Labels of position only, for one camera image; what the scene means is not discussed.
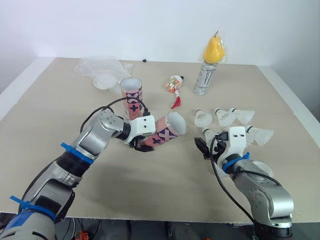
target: monster energy can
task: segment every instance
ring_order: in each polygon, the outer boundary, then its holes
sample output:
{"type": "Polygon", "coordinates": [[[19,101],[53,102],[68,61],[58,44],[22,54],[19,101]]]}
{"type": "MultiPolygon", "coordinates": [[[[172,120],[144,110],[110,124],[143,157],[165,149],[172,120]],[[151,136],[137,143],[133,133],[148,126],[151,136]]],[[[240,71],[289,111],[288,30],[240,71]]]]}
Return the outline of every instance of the monster energy can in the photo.
{"type": "Polygon", "coordinates": [[[209,84],[212,77],[214,76],[217,68],[217,63],[209,64],[205,61],[203,62],[198,78],[193,89],[193,92],[197,95],[205,95],[208,91],[209,84]]]}

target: blue cable tie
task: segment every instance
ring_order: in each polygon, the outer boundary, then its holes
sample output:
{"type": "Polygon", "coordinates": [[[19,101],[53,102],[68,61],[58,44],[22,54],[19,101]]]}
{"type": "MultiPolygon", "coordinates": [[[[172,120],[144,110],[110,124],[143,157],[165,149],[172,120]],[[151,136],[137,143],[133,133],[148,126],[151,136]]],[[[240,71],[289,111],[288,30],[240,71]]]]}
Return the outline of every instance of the blue cable tie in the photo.
{"type": "Polygon", "coordinates": [[[243,155],[242,157],[238,157],[238,158],[236,158],[236,159],[233,159],[233,160],[231,160],[231,161],[228,161],[225,165],[223,165],[223,167],[222,167],[222,170],[225,172],[225,173],[227,173],[226,172],[226,170],[230,167],[230,166],[233,166],[236,162],[238,162],[238,161],[240,161],[240,160],[243,160],[243,159],[250,159],[250,152],[246,152],[246,154],[245,155],[243,155]]]}
{"type": "Polygon", "coordinates": [[[65,149],[66,152],[71,153],[73,155],[75,155],[76,157],[80,158],[81,160],[87,162],[88,164],[93,164],[95,161],[93,161],[91,158],[83,155],[81,152],[77,151],[73,146],[68,145],[66,143],[61,143],[60,144],[61,147],[63,147],[65,149]]]}
{"type": "Polygon", "coordinates": [[[27,209],[40,211],[40,212],[48,215],[52,219],[52,221],[54,223],[56,223],[56,215],[52,211],[50,211],[49,209],[42,207],[42,206],[33,205],[30,203],[30,201],[22,201],[21,199],[17,198],[16,196],[11,196],[10,199],[21,204],[22,212],[24,212],[27,209]]]}

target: pink paper cup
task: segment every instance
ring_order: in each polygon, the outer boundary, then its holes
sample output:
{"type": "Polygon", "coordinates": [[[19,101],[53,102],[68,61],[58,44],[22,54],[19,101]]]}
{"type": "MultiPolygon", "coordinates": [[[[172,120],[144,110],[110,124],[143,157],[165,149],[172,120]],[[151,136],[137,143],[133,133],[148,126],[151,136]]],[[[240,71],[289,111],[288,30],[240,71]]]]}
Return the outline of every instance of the pink paper cup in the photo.
{"type": "Polygon", "coordinates": [[[141,145],[155,148],[187,132],[185,119],[176,111],[171,111],[156,121],[155,128],[155,134],[141,142],[141,145]]]}
{"type": "MultiPolygon", "coordinates": [[[[134,97],[142,100],[142,82],[135,77],[127,77],[120,82],[123,97],[134,97]]],[[[125,117],[133,120],[142,116],[142,105],[135,99],[123,100],[125,117]]]]}

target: black wire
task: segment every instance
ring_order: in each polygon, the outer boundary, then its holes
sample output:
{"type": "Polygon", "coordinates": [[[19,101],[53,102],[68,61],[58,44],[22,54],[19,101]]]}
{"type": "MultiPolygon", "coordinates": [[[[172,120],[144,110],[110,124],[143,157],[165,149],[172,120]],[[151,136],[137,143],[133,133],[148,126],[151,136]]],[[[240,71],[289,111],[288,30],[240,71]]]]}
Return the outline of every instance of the black wire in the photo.
{"type": "Polygon", "coordinates": [[[66,236],[67,236],[67,234],[68,234],[68,232],[69,232],[69,230],[70,230],[70,225],[71,225],[71,218],[69,218],[68,229],[66,230],[65,235],[63,236],[62,240],[65,240],[65,238],[66,238],[66,236]]]}
{"type": "Polygon", "coordinates": [[[146,105],[144,104],[144,102],[142,100],[140,100],[139,98],[136,98],[136,97],[133,97],[133,96],[125,96],[125,97],[122,97],[122,98],[119,98],[117,100],[114,100],[113,102],[109,103],[107,106],[101,106],[101,107],[98,107],[96,110],[94,110],[92,113],[90,113],[90,115],[84,120],[84,122],[81,124],[81,127],[80,127],[80,133],[82,133],[82,131],[84,130],[84,126],[85,124],[88,122],[88,120],[99,110],[106,110],[108,108],[110,108],[113,104],[117,103],[117,102],[120,102],[122,100],[126,100],[126,99],[135,99],[137,100],[139,103],[141,103],[141,105],[143,106],[144,108],[144,111],[148,110],[146,105]]]}
{"type": "Polygon", "coordinates": [[[77,218],[77,220],[78,220],[78,222],[79,222],[79,224],[80,224],[80,226],[81,226],[81,228],[82,228],[82,231],[84,232],[84,231],[85,231],[85,229],[84,229],[84,224],[81,223],[81,221],[79,220],[79,218],[77,218]]]}
{"type": "Polygon", "coordinates": [[[98,223],[98,226],[96,227],[96,230],[95,230],[95,233],[93,234],[92,236],[92,240],[95,238],[95,236],[97,235],[97,232],[98,232],[98,229],[99,229],[99,226],[100,226],[100,222],[101,222],[101,219],[99,219],[99,223],[98,223]]]}
{"type": "Polygon", "coordinates": [[[94,110],[92,113],[90,113],[90,115],[83,121],[83,123],[81,124],[81,127],[80,127],[80,133],[82,133],[82,131],[84,130],[84,126],[85,124],[88,122],[88,120],[96,113],[98,112],[99,110],[103,110],[105,108],[105,106],[101,106],[101,107],[98,107],[96,110],[94,110]]]}
{"type": "Polygon", "coordinates": [[[252,174],[252,175],[257,175],[257,176],[260,176],[260,177],[269,179],[269,180],[271,180],[272,182],[274,182],[276,185],[282,187],[281,183],[278,182],[277,180],[275,180],[274,178],[272,178],[272,177],[270,177],[270,176],[268,176],[268,175],[259,173],[259,172],[247,171],[247,170],[238,170],[238,171],[233,171],[233,172],[231,172],[231,173],[232,173],[232,174],[252,174]]]}
{"type": "Polygon", "coordinates": [[[234,202],[235,205],[237,205],[238,208],[240,208],[245,215],[247,215],[247,217],[253,222],[255,223],[256,221],[253,219],[253,217],[247,212],[247,210],[245,210],[241,205],[240,203],[237,202],[237,200],[234,199],[233,196],[231,196],[231,194],[228,192],[228,190],[225,188],[225,186],[223,185],[219,175],[218,175],[218,172],[217,172],[217,169],[216,169],[216,165],[215,165],[215,161],[214,161],[214,156],[213,156],[213,147],[214,147],[214,142],[215,140],[217,139],[217,136],[214,136],[214,138],[212,139],[212,142],[210,144],[210,159],[211,159],[211,164],[212,164],[212,167],[213,167],[213,171],[214,171],[214,174],[215,174],[215,177],[216,179],[218,180],[218,183],[220,185],[220,187],[222,188],[222,190],[225,192],[225,194],[232,200],[232,202],[234,202]]]}

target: badminton shuttlecock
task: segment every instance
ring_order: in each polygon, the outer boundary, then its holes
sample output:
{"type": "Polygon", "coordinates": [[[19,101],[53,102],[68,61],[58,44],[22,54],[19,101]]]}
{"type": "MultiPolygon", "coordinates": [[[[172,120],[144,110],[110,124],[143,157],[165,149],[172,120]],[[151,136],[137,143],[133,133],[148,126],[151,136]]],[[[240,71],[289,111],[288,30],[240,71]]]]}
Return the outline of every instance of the badminton shuttlecock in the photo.
{"type": "Polygon", "coordinates": [[[247,125],[255,115],[255,111],[238,110],[236,108],[230,108],[229,112],[235,113],[236,119],[238,119],[242,125],[247,125]]]}
{"type": "Polygon", "coordinates": [[[246,140],[246,146],[248,147],[249,145],[253,144],[254,143],[254,139],[253,139],[253,136],[249,133],[245,133],[245,140],[246,140]]]}
{"type": "MultiPolygon", "coordinates": [[[[211,142],[212,140],[214,139],[215,135],[218,135],[217,132],[215,131],[212,131],[210,128],[208,127],[204,127],[203,130],[202,130],[204,136],[205,136],[205,143],[206,143],[206,146],[210,149],[210,145],[211,145],[211,142]]],[[[217,142],[214,143],[213,145],[213,149],[217,146],[217,142]]]]}
{"type": "Polygon", "coordinates": [[[204,128],[208,126],[212,122],[212,115],[201,109],[195,110],[195,118],[194,118],[194,125],[199,128],[204,128]]]}
{"type": "Polygon", "coordinates": [[[247,133],[247,139],[249,138],[255,141],[260,147],[265,145],[275,133],[273,130],[260,129],[250,125],[245,127],[245,131],[247,133]]]}
{"type": "Polygon", "coordinates": [[[221,108],[216,108],[214,113],[216,114],[221,127],[227,127],[231,125],[237,118],[237,115],[234,112],[225,111],[221,108]]]}

